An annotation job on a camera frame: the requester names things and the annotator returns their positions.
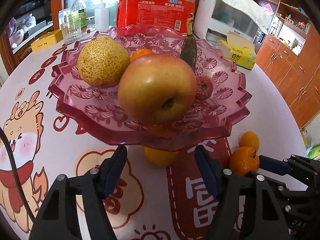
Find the red yellow apple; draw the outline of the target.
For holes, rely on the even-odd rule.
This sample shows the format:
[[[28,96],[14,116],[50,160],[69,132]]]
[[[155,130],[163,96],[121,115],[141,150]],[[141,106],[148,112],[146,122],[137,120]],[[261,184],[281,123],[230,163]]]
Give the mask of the red yellow apple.
[[[144,124],[164,125],[179,120],[194,103],[196,77],[178,57],[149,54],[133,61],[118,86],[124,112]]]

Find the small mandarin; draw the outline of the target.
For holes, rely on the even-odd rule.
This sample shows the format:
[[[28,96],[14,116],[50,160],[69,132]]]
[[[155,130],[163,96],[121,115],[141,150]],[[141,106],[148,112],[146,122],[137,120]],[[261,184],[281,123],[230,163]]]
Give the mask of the small mandarin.
[[[259,138],[254,132],[247,131],[240,137],[239,146],[252,147],[256,152],[258,152],[260,147]]]
[[[144,157],[148,162],[155,166],[166,167],[171,165],[177,159],[178,152],[169,152],[144,147]]]

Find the small glass jar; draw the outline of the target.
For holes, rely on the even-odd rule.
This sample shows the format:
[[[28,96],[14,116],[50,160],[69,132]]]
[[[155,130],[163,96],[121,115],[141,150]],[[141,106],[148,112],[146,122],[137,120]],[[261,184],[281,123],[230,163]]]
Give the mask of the small glass jar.
[[[94,31],[95,30],[94,16],[86,18],[86,23],[87,23],[87,31]]]

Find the yellow tin box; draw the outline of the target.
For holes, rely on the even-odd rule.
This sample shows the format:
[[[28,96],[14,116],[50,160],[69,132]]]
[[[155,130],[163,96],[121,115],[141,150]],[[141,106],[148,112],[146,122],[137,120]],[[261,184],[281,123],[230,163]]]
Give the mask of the yellow tin box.
[[[32,52],[39,51],[49,46],[55,45],[63,39],[61,29],[47,33],[41,36],[31,44]]]

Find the printed white tablecloth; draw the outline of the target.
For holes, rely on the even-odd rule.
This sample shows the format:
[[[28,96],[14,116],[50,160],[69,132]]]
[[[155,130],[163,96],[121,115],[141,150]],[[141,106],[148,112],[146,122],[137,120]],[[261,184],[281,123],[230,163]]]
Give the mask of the printed white tablecloth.
[[[83,175],[115,150],[56,111],[57,99],[48,87],[63,51],[57,43],[30,54],[1,87],[1,127],[12,141],[33,211],[58,175]],[[229,137],[204,140],[205,149],[225,162],[242,133],[252,131],[261,155],[279,160],[306,156],[297,123],[271,80],[259,67],[245,76],[252,94],[249,115],[233,126]],[[129,146],[120,185],[104,204],[118,239],[203,239],[217,208],[206,192],[193,147],[180,151],[171,166],[155,167],[140,145]]]

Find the yellow tissue box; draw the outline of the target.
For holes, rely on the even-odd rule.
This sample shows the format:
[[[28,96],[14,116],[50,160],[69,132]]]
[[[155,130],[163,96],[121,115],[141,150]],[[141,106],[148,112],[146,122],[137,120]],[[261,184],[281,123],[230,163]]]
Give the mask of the yellow tissue box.
[[[253,69],[256,59],[255,46],[247,38],[229,31],[227,39],[220,39],[217,45],[225,58],[247,70]]]

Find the red paper cup package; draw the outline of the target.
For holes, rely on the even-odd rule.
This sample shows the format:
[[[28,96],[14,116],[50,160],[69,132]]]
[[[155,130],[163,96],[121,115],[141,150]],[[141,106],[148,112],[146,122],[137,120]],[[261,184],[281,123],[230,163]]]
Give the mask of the red paper cup package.
[[[156,26],[187,33],[187,19],[195,14],[195,0],[119,0],[117,26]]]

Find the mandarin orange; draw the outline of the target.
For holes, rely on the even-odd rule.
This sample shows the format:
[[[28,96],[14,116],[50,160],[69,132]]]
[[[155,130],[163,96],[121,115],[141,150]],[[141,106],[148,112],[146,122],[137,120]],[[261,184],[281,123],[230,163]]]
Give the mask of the mandarin orange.
[[[145,55],[149,55],[149,54],[153,54],[153,51],[150,50],[150,49],[146,49],[146,48],[143,48],[143,49],[139,49],[137,51],[135,51],[131,56],[130,56],[130,61],[133,62],[135,61],[136,59],[140,58],[140,57],[143,57]]]

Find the red lychee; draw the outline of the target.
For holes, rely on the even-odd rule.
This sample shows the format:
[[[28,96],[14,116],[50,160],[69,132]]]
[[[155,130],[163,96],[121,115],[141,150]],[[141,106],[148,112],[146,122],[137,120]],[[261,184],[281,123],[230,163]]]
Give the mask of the red lychee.
[[[213,83],[208,76],[197,76],[196,77],[196,99],[207,100],[211,97],[213,92]]]

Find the white squeeze bottle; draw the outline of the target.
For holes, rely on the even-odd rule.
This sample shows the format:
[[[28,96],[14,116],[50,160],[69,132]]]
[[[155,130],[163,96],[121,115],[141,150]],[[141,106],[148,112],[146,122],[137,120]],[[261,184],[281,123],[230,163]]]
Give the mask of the white squeeze bottle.
[[[106,7],[106,3],[100,3],[94,11],[95,29],[97,31],[107,31],[109,29],[110,9]]]

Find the white cloth on appliance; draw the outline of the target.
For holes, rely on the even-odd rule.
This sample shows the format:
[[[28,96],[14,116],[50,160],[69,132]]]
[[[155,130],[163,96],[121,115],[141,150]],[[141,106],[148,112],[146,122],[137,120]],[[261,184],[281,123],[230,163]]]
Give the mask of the white cloth on appliance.
[[[221,0],[227,5],[238,9],[249,16],[263,33],[267,33],[268,16],[266,12],[253,0]]]

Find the pink glass fruit bowl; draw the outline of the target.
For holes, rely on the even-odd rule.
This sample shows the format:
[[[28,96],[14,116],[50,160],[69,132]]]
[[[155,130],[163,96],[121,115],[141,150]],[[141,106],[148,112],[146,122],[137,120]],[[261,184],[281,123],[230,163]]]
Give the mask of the pink glass fruit bowl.
[[[246,77],[207,41],[196,41],[196,66],[180,54],[184,35],[155,27],[111,28],[104,36],[128,52],[151,50],[124,73],[118,85],[97,87],[79,74],[78,58],[89,38],[76,42],[53,67],[49,91],[56,109],[110,145],[143,145],[178,151],[206,139],[227,137],[249,115]]]

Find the wooden cabinet wall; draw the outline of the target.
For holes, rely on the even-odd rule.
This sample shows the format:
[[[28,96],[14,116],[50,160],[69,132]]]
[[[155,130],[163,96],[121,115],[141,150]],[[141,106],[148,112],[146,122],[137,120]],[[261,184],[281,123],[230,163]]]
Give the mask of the wooden cabinet wall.
[[[278,6],[256,63],[303,128],[319,114],[319,33],[295,0],[262,1]]]

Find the yellow speckled pear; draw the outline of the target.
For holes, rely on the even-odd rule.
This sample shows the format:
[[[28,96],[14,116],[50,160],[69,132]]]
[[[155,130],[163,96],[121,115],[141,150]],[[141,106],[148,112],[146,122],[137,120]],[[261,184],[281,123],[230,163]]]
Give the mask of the yellow speckled pear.
[[[113,87],[129,64],[129,52],[114,39],[101,36],[89,41],[80,51],[78,72],[91,86]]]

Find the overripe brown banana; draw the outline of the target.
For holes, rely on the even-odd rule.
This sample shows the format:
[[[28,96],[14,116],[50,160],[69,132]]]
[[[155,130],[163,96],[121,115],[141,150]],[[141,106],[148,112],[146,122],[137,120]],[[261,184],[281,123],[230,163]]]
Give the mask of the overripe brown banana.
[[[186,22],[187,36],[183,41],[180,59],[186,62],[194,72],[196,67],[196,60],[197,60],[197,44],[196,44],[195,37],[193,36],[193,22],[194,22],[193,13],[190,13],[190,17],[187,19],[187,22]]]

